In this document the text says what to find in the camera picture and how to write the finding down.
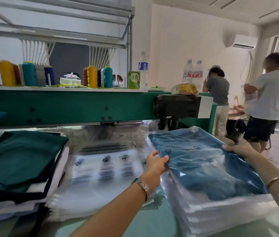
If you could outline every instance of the white shelf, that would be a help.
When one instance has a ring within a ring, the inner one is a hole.
[[[0,86],[3,91],[83,91],[83,92],[148,92],[148,90],[131,89],[95,89],[95,88],[60,88],[60,87],[5,87]]]

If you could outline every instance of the black shorts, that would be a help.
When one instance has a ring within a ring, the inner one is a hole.
[[[250,117],[244,133],[244,139],[250,142],[268,141],[274,133],[278,121]]]

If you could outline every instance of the person's hand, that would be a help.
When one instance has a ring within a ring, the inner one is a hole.
[[[239,143],[234,146],[222,146],[224,150],[234,152],[237,155],[245,158],[250,163],[250,160],[260,155],[254,148],[251,147],[248,141],[240,139]]]
[[[158,151],[150,153],[146,158],[146,171],[141,175],[142,179],[149,187],[154,190],[160,184],[160,175],[166,170],[165,164],[169,160],[166,155],[160,158]]]

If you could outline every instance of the black hair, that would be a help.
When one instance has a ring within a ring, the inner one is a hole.
[[[272,62],[276,63],[277,65],[279,65],[279,52],[271,53],[270,55],[268,55],[266,57],[266,60],[272,61]]]
[[[224,71],[218,67],[211,68],[210,73],[216,73],[218,76],[225,77]]]
[[[73,75],[77,75],[77,76],[80,78],[79,74],[76,73],[76,72],[73,72]]]

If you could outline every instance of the wristwatch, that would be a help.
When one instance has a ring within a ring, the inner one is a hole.
[[[146,192],[146,200],[145,200],[145,202],[146,202],[148,200],[149,196],[151,195],[149,193],[148,186],[143,181],[141,181],[139,178],[136,178],[135,180],[133,180],[132,183],[137,183]]]

